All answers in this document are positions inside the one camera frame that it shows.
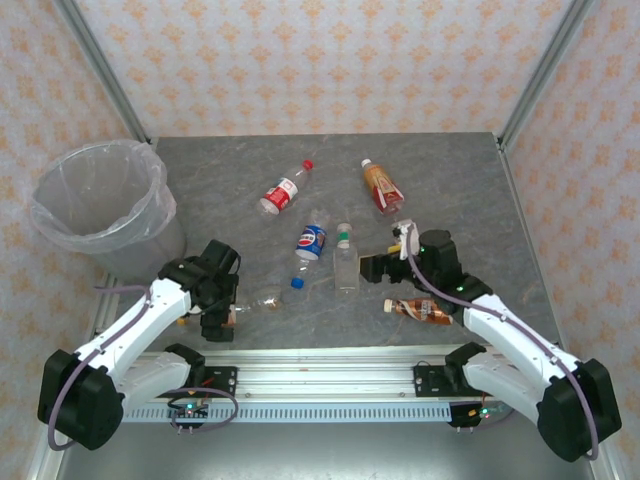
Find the wallpaper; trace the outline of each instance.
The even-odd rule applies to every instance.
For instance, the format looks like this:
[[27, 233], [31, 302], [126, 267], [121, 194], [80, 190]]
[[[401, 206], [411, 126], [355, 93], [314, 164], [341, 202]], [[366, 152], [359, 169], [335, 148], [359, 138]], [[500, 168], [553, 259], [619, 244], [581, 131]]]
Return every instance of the wallpaper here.
[[569, 346], [609, 369], [640, 466], [640, 10], [597, 2], [509, 161]]
[[0, 469], [25, 478], [42, 368], [85, 338], [102, 275], [49, 244], [28, 201], [55, 157], [128, 136], [51, 0], [0, 3]]
[[570, 0], [79, 0], [151, 136], [500, 132]]

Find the bottle label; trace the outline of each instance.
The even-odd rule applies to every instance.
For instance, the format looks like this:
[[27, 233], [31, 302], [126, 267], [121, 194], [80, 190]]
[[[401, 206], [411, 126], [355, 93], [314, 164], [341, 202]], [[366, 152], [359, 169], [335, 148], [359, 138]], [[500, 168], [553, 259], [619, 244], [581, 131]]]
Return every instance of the bottle label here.
[[404, 195], [400, 193], [381, 166], [371, 167], [366, 173], [365, 180], [373, 201], [381, 212], [384, 212], [390, 204], [404, 200]]
[[307, 225], [304, 227], [302, 235], [300, 235], [296, 250], [305, 250], [319, 257], [326, 238], [327, 232], [322, 228], [317, 225]]
[[298, 187], [288, 178], [281, 178], [278, 183], [265, 194], [264, 198], [282, 211], [298, 193]]

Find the marble surface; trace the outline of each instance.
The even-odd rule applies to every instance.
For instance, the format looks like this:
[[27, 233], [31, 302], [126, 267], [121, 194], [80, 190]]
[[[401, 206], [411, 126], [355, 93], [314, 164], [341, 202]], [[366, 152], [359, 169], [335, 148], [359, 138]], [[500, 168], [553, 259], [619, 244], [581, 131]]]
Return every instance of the marble surface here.
[[[199, 349], [270, 349], [478, 340], [457, 324], [432, 326], [385, 314], [385, 298], [420, 296], [409, 283], [361, 279], [357, 299], [335, 298], [332, 255], [339, 223], [353, 226], [360, 255], [383, 253], [393, 242], [393, 220], [378, 213], [364, 186], [363, 158], [383, 165], [405, 194], [397, 219], [412, 218], [421, 231], [451, 231], [463, 268], [542, 335], [558, 339], [489, 133], [161, 138], [157, 153], [167, 165], [187, 253], [199, 254], [212, 238], [228, 243], [242, 255], [239, 292], [281, 285], [285, 305], [277, 313], [239, 314], [233, 343], [206, 342], [192, 320], [186, 327], [169, 327], [154, 350], [175, 341]], [[256, 202], [305, 158], [315, 163], [309, 184], [290, 207], [265, 222]], [[294, 292], [288, 286], [293, 250], [317, 206], [332, 216], [328, 244], [308, 285]]]

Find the cable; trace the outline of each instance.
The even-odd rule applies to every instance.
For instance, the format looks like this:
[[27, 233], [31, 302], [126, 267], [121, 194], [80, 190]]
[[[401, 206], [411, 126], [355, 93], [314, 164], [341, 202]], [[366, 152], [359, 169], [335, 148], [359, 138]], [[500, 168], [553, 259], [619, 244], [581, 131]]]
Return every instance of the cable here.
[[141, 290], [144, 292], [146, 301], [142, 305], [142, 308], [140, 309], [140, 311], [126, 325], [124, 325], [120, 330], [114, 333], [111, 337], [106, 339], [100, 345], [99, 348], [95, 349], [93, 352], [87, 355], [87, 358], [85, 358], [82, 362], [80, 362], [80, 364], [73, 370], [71, 375], [69, 375], [69, 378], [67, 378], [67, 381], [64, 383], [64, 385], [60, 389], [60, 392], [58, 393], [58, 397], [56, 398], [56, 401], [53, 404], [53, 408], [51, 409], [51, 415], [49, 416], [49, 426], [47, 428], [47, 440], [49, 441], [49, 448], [51, 448], [51, 450], [54, 450], [56, 452], [66, 450], [67, 448], [71, 447], [76, 443], [75, 441], [72, 440], [68, 443], [65, 443], [64, 445], [59, 445], [58, 443], [56, 443], [56, 437], [55, 437], [56, 421], [58, 420], [58, 415], [60, 414], [60, 408], [62, 407], [62, 403], [64, 402], [64, 399], [66, 398], [67, 394], [69, 393], [69, 390], [71, 390], [73, 383], [76, 381], [76, 379], [78, 378], [78, 376], [80, 375], [84, 367], [89, 365], [89, 363], [91, 363], [91, 361], [94, 358], [100, 355], [100, 353], [104, 351], [105, 348], [107, 348], [113, 342], [118, 340], [122, 335], [127, 333], [127, 331], [131, 327], [133, 327], [136, 323], [138, 323], [138, 321], [144, 316], [144, 314], [147, 313], [147, 310], [149, 309], [149, 306], [151, 304], [151, 291], [149, 290], [149, 287], [145, 287], [143, 285], [130, 285], [127, 287], [116, 287], [116, 288], [96, 287], [96, 290], [98, 290], [102, 294], [125, 293], [125, 292]]
[[[229, 423], [231, 423], [231, 421], [238, 416], [238, 411], [240, 410], [240, 405], [238, 405], [238, 401], [235, 399], [233, 395], [225, 392], [224, 390], [218, 390], [217, 388], [205, 388], [205, 387], [190, 388], [189, 387], [189, 388], [178, 388], [176, 390], [171, 390], [169, 393], [188, 393], [188, 392], [204, 392], [204, 393], [214, 393], [216, 395], [221, 395], [231, 400], [231, 402], [233, 402], [233, 407], [234, 407], [233, 413], [229, 415], [229, 418], [227, 418], [226, 420], [223, 420], [222, 422], [214, 423], [213, 425], [209, 425], [207, 427], [200, 427], [196, 430], [189, 429], [190, 433], [198, 433], [198, 432], [203, 433], [203, 432], [209, 432], [211, 430], [216, 430], [218, 428], [222, 428], [225, 425], [228, 425]], [[180, 410], [175, 410], [171, 415], [171, 426], [175, 428], [178, 431], [178, 433], [182, 431], [182, 427], [178, 425], [178, 423], [176, 423], [176, 417], [178, 416], [178, 414], [182, 413], [186, 409], [187, 409], [186, 407], [182, 407]]]
[[446, 293], [441, 292], [436, 287], [431, 285], [431, 283], [429, 283], [429, 281], [424, 277], [424, 275], [418, 268], [418, 265], [416, 265], [415, 259], [413, 258], [413, 252], [411, 251], [411, 242], [409, 241], [409, 238], [411, 238], [411, 234], [413, 233], [414, 228], [415, 228], [414, 225], [409, 226], [409, 231], [405, 239], [405, 243], [406, 243], [405, 247], [407, 249], [407, 253], [409, 254], [408, 255], [409, 264], [411, 265], [411, 270], [413, 270], [414, 275], [418, 278], [418, 280], [420, 280], [420, 282], [426, 288], [428, 288], [432, 293], [439, 296], [440, 298], [447, 300], [451, 303], [455, 303], [456, 305], [460, 305], [461, 307], [471, 308], [471, 309], [479, 310], [484, 313], [488, 313], [489, 315], [492, 315], [501, 321], [507, 322], [509, 325], [514, 327], [516, 330], [518, 330], [520, 333], [526, 336], [529, 340], [531, 340], [540, 350], [544, 352], [544, 354], [547, 357], [549, 357], [549, 360], [553, 361], [555, 359], [555, 363], [558, 365], [558, 367], [560, 367], [560, 370], [562, 370], [562, 372], [565, 374], [565, 376], [569, 380], [569, 383], [571, 384], [573, 389], [576, 391], [576, 394], [578, 395], [578, 400], [580, 401], [580, 406], [582, 407], [585, 417], [587, 418], [587, 425], [589, 426], [589, 434], [591, 435], [591, 455], [587, 453], [585, 454], [585, 457], [591, 461], [597, 459], [598, 453], [599, 453], [598, 431], [596, 430], [596, 422], [593, 418], [593, 412], [591, 411], [591, 407], [589, 407], [589, 402], [587, 401], [587, 398], [585, 397], [584, 392], [582, 391], [582, 388], [578, 383], [578, 380], [576, 380], [576, 377], [573, 375], [571, 370], [569, 370], [569, 367], [567, 367], [562, 360], [557, 358], [555, 354], [544, 343], [542, 343], [535, 335], [533, 335], [529, 330], [524, 328], [518, 322], [504, 315], [503, 313], [500, 313], [497, 310], [493, 310], [491, 308], [483, 307], [481, 305], [475, 305], [471, 302], [459, 300], [455, 297], [452, 297], [451, 295], [447, 295]]

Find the pepsi bottle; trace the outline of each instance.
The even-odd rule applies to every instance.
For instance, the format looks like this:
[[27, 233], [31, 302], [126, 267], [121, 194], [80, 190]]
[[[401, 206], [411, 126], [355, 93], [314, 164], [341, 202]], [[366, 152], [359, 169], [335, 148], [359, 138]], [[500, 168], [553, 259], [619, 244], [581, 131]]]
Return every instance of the pepsi bottle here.
[[300, 235], [294, 258], [294, 273], [291, 286], [297, 290], [304, 287], [304, 281], [320, 258], [327, 240], [329, 214], [324, 210], [312, 210], [309, 221]]

